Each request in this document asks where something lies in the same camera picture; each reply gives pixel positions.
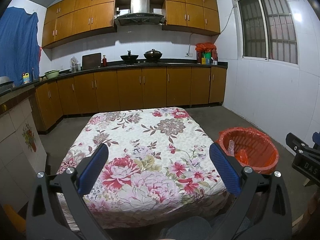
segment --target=black countertop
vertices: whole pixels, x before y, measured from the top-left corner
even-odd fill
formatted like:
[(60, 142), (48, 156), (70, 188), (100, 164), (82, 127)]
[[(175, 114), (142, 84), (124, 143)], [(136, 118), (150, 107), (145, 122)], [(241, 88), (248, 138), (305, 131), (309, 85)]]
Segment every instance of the black countertop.
[(99, 71), (106, 71), (106, 70), (119, 70), (119, 69), (128, 69), (128, 68), (135, 68), (135, 67), (221, 67), (221, 68), (228, 68), (228, 62), (218, 62), (218, 65), (202, 65), (202, 64), (197, 64), (196, 60), (193, 59), (160, 59), (159, 62), (157, 63), (148, 63), (144, 62), (143, 59), (137, 60), (137, 63), (134, 64), (124, 64), (122, 60), (120, 61), (112, 61), (108, 62), (108, 66), (106, 67), (98, 67), (98, 68), (92, 68), (92, 69), (85, 69), (85, 70), (79, 70), (76, 72), (70, 72), (69, 70), (64, 70), (61, 71), (61, 74), (55, 78), (51, 78), (49, 80), (43, 80), (43, 81), (32, 81), (27, 84), (23, 84), (14, 88), (11, 88), (9, 90), (6, 90), (2, 93), (0, 93), (0, 96), (3, 96), (7, 93), (10, 93), (12, 91), (34, 85), (34, 86), (40, 86), (44, 83), (67, 78), (67, 77), (72, 77), (72, 76), (77, 76), (81, 74), (86, 74), (86, 73), (94, 73), (94, 72), (99, 72)]

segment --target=red bottle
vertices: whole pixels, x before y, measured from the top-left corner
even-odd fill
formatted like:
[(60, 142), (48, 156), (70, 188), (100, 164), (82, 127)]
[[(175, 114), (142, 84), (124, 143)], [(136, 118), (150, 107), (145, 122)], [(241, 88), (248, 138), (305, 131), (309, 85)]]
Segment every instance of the red bottle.
[(106, 59), (106, 55), (103, 55), (103, 59), (102, 59), (102, 64), (104, 67), (107, 66), (107, 59)]

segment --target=floral bedsheet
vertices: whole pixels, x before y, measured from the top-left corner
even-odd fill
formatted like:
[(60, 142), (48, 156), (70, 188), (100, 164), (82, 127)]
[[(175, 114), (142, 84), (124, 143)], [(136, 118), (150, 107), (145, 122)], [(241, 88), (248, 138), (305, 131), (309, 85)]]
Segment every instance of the floral bedsheet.
[[(212, 140), (182, 108), (95, 114), (58, 173), (105, 143), (109, 159), (84, 201), (103, 228), (140, 227), (181, 216), (214, 215), (227, 199), (210, 158)], [(78, 227), (58, 194), (72, 230)]]

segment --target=blue curtain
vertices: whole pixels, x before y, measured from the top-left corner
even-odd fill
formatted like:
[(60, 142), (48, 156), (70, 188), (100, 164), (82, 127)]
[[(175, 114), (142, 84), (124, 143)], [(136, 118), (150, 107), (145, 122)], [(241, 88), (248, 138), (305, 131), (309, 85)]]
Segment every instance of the blue curtain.
[(8, 76), (15, 86), (23, 84), (22, 73), (30, 81), (39, 77), (40, 47), (37, 42), (37, 13), (9, 7), (0, 19), (0, 76)]

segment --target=stainless steel range hood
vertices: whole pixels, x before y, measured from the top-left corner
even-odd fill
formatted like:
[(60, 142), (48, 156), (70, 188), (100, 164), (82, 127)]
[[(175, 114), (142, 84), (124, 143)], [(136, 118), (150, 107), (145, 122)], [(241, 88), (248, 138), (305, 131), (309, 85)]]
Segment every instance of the stainless steel range hood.
[(130, 13), (114, 19), (116, 25), (162, 24), (165, 17), (162, 14), (150, 13), (150, 0), (131, 0)]

